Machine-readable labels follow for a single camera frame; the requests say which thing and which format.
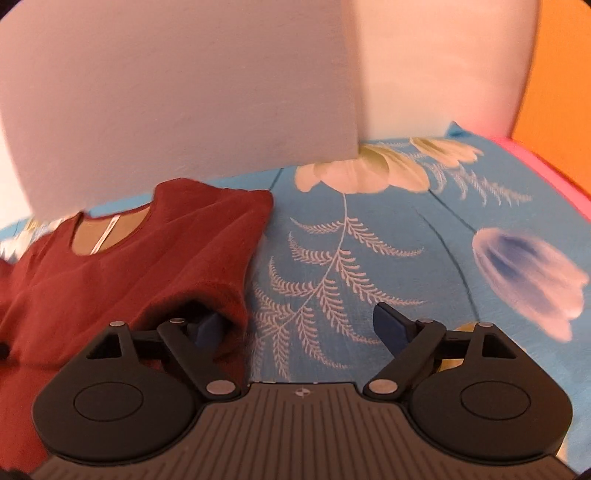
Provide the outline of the orange door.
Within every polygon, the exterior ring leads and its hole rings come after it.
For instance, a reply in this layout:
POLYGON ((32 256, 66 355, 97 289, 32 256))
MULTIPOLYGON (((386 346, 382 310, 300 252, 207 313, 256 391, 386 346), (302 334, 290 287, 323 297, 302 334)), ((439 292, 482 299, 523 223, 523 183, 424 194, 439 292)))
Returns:
POLYGON ((512 139, 590 192, 590 5, 539 3, 535 45, 512 139))

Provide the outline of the dark red knit top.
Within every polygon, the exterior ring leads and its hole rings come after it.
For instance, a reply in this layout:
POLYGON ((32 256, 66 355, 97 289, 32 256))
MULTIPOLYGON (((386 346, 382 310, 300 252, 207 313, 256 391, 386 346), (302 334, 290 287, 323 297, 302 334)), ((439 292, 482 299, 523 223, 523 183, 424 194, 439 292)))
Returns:
POLYGON ((232 326, 214 359, 242 382, 245 277, 272 210, 266 190, 175 179, 143 207, 110 218, 79 213, 3 263, 2 466, 29 472, 45 460, 33 401, 113 321, 152 330, 205 309, 221 314, 232 326))

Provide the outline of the blue floral bed sheet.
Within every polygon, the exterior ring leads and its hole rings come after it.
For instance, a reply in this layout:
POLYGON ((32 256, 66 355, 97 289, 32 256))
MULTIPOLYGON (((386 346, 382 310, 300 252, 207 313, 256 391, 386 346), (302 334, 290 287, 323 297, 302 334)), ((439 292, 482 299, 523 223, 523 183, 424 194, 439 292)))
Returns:
POLYGON ((229 400, 87 400, 85 355, 38 393, 45 452, 5 479, 586 479, 590 225, 518 158, 451 126, 355 160, 218 180, 266 190, 229 400), (490 322, 516 400, 370 400, 392 359, 377 304, 450 330, 490 322))

